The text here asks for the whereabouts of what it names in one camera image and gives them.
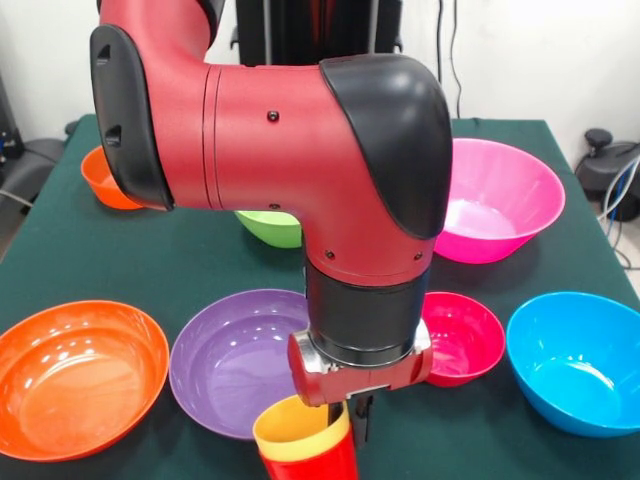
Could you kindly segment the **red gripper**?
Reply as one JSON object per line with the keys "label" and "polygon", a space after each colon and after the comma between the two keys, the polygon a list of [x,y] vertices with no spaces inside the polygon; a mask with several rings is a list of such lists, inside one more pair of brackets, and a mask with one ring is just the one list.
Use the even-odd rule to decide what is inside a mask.
{"label": "red gripper", "polygon": [[433,349],[428,328],[421,322],[412,349],[398,361],[381,366],[353,366],[326,356],[305,330],[289,337],[288,362],[296,392],[306,405],[340,403],[354,396],[351,399],[354,445],[363,447],[369,437],[373,396],[358,394],[397,390],[425,381],[432,368]]}

